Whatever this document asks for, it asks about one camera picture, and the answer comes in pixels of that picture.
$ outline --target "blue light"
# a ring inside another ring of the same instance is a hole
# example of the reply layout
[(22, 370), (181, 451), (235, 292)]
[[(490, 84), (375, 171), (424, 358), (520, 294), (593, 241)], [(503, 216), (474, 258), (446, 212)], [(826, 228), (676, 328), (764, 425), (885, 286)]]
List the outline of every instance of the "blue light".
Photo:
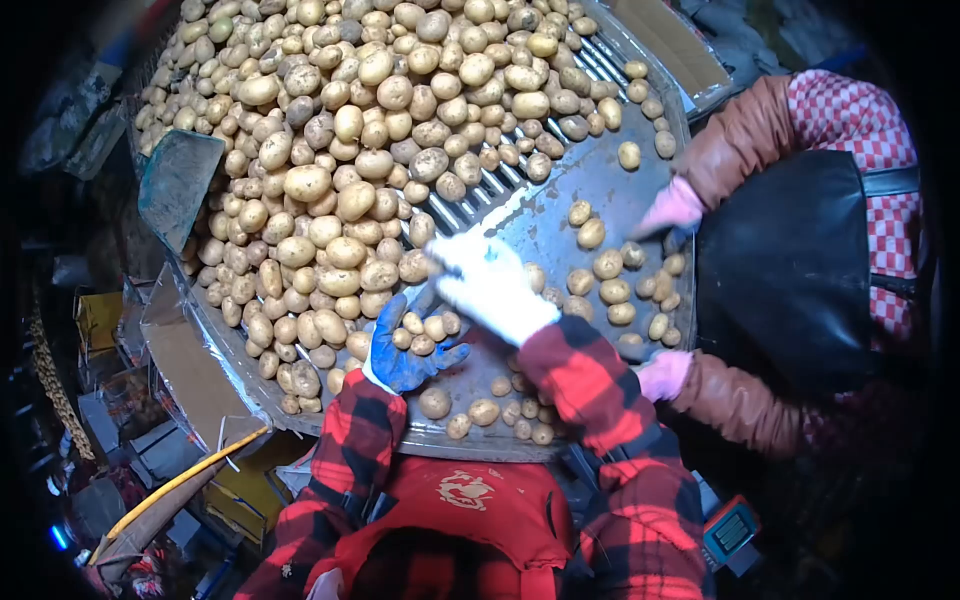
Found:
[(57, 546), (60, 547), (60, 550), (66, 550), (66, 540), (63, 538), (63, 534), (57, 529), (57, 525), (50, 526), (50, 537), (54, 539), (57, 543)]

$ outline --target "pink glove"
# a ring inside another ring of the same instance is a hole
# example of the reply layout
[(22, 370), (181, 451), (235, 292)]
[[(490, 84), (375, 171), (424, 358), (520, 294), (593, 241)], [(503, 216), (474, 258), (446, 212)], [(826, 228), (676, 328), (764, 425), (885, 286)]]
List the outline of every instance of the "pink glove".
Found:
[(647, 209), (640, 224), (631, 233), (633, 239), (643, 239), (661, 229), (679, 228), (695, 231), (704, 216), (704, 204), (690, 184), (680, 176), (674, 176)]
[(681, 350), (658, 352), (652, 361), (636, 372), (640, 392), (651, 402), (675, 400), (680, 395), (690, 371), (693, 353)]

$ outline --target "metal sorting table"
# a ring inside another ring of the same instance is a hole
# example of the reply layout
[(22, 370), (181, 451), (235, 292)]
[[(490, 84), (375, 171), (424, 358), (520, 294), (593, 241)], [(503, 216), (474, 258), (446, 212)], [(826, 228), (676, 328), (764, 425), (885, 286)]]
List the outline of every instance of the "metal sorting table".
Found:
[[(460, 203), (447, 203), (432, 193), (427, 202), (414, 206), (415, 211), (423, 210), (433, 216), (438, 235), (449, 236), (480, 228), (486, 235), (499, 237), (515, 248), (523, 261), (540, 264), (546, 272), (546, 285), (560, 288), (565, 295), (567, 274), (577, 268), (589, 270), (593, 259), (605, 249), (619, 249), (630, 227), (639, 221), (670, 176), (669, 162), (661, 159), (654, 148), (652, 122), (643, 116), (639, 105), (627, 101), (625, 90), (629, 81), (622, 73), (627, 60), (639, 59), (648, 64), (647, 81), (652, 86), (650, 95), (663, 103), (664, 116), (677, 139), (677, 152), (681, 152), (689, 141), (680, 92), (673, 78), (656, 57), (640, 46), (602, 7), (586, 3), (586, 8), (589, 16), (598, 22), (600, 31), (595, 36), (584, 38), (583, 49), (574, 53), (574, 56), (579, 66), (593, 79), (613, 81), (620, 85), (622, 127), (617, 131), (606, 131), (599, 137), (571, 143), (560, 132), (556, 121), (550, 119), (546, 129), (564, 143), (566, 153), (563, 158), (554, 161), (553, 171), (546, 181), (541, 184), (528, 181), (524, 172), (526, 160), (521, 156), (517, 168), (501, 163), (496, 172), (483, 172), (481, 183), (470, 188), (467, 197)], [(516, 134), (504, 135), (503, 140), (512, 143), (520, 134), (517, 131)], [(620, 167), (617, 159), (617, 148), (628, 140), (639, 145), (642, 156), (639, 168), (633, 172)], [(577, 246), (577, 229), (567, 223), (567, 211), (575, 200), (590, 202), (594, 216), (600, 217), (606, 225), (606, 239), (593, 251)], [(407, 232), (407, 224), (403, 223), (402, 242), (407, 248), (412, 248), (406, 239)], [(679, 348), (692, 348), (694, 333), (692, 246), (687, 245), (684, 272), (674, 281), (682, 301), (680, 307), (670, 314), (670, 323), (682, 332), (683, 340)], [(651, 276), (662, 263), (659, 241), (647, 242), (643, 247), (647, 252), (646, 263), (636, 271), (625, 269), (620, 276), (631, 285), (632, 290), (639, 279)], [(171, 260), (171, 263), (178, 264), (176, 260)], [(280, 411), (279, 401), (283, 392), (275, 381), (265, 381), (257, 374), (257, 360), (244, 350), (245, 332), (228, 327), (220, 310), (205, 302), (204, 289), (192, 283), (178, 267), (174, 266), (173, 270), (183, 295), (184, 312), (202, 332), (204, 342), (218, 358), (244, 402), (252, 409), (258, 406), (266, 412), (277, 427), (319, 435), (324, 414), (287, 415)], [(630, 325), (615, 326), (607, 320), (607, 307), (600, 301), (598, 291), (599, 282), (594, 284), (587, 296), (594, 309), (591, 324), (612, 341), (628, 331), (640, 333), (646, 340), (649, 323), (658, 312), (656, 306), (632, 294), (630, 301), (636, 307), (636, 318)], [(363, 319), (358, 321), (360, 327), (372, 330), (372, 324)], [(419, 392), (427, 387), (439, 387), (450, 393), (453, 400), (451, 416), (465, 413), (474, 400), (482, 397), (497, 400), (501, 408), (511, 399), (522, 399), (517, 392), (494, 398), (490, 389), (495, 377), (510, 377), (513, 374), (506, 364), (507, 357), (515, 351), (512, 347), (479, 327), (470, 328), (463, 341), (472, 344), (470, 357), (464, 364), (441, 373), (420, 390), (406, 395), (410, 424), (398, 451), (437, 458), (492, 462), (549, 461), (565, 445), (564, 440), (555, 439), (549, 446), (520, 441), (514, 437), (513, 429), (500, 419), (488, 427), (471, 427), (462, 440), (451, 440), (444, 431), (446, 419), (432, 421), (422, 415), (415, 400)], [(306, 358), (304, 349), (298, 350)], [(348, 357), (345, 349), (340, 350), (336, 366), (342, 368)], [(333, 399), (333, 394), (325, 388), (326, 371), (318, 372), (324, 385), (321, 400), (325, 408)]]

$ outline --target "red vest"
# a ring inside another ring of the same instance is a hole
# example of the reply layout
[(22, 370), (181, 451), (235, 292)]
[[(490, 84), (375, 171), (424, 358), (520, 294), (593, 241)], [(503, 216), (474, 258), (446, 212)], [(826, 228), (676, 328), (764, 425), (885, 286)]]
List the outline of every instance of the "red vest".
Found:
[[(564, 493), (543, 465), (420, 457), (395, 461), (392, 480), (384, 489), (396, 499), (394, 508), (341, 538), (334, 556), (314, 565), (307, 589), (320, 575), (340, 567), (347, 592), (342, 597), (348, 598), (357, 572), (377, 542), (393, 529), (419, 527), (489, 544), (503, 552), (515, 569), (484, 574), (484, 587), (496, 597), (557, 597), (553, 568), (563, 568), (571, 558), (574, 535)], [(556, 537), (546, 514), (550, 493)]]

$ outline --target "red and white checkered shirt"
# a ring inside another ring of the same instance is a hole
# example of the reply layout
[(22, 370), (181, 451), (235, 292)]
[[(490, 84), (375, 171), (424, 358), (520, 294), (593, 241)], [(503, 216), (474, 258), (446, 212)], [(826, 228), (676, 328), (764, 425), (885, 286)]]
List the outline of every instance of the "red and white checkered shirt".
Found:
[[(790, 83), (787, 105), (804, 148), (850, 152), (864, 172), (917, 164), (900, 109), (873, 84), (819, 69), (804, 71)], [(867, 199), (872, 273), (917, 276), (913, 254), (920, 242), (920, 211), (919, 193)], [(870, 312), (894, 339), (909, 339), (913, 321), (907, 300), (871, 287)]]
[[(917, 151), (900, 109), (887, 92), (873, 84), (829, 71), (805, 71), (790, 83), (787, 105), (804, 148), (850, 152), (863, 172), (917, 164)], [(917, 276), (913, 257), (920, 244), (921, 210), (919, 193), (867, 199), (872, 273), (906, 279)], [(871, 286), (871, 315), (894, 340), (910, 339), (915, 322), (912, 310), (908, 300)], [(879, 341), (874, 341), (874, 348), (884, 349)], [(821, 450), (848, 444), (850, 431), (865, 433), (889, 427), (905, 417), (910, 405), (900, 391), (881, 382), (866, 390), (837, 394), (835, 401), (847, 411), (827, 419), (811, 410), (805, 418), (804, 436)], [(872, 437), (857, 436), (861, 440)], [(891, 440), (889, 436), (876, 438)], [(869, 451), (879, 452), (879, 448)]]

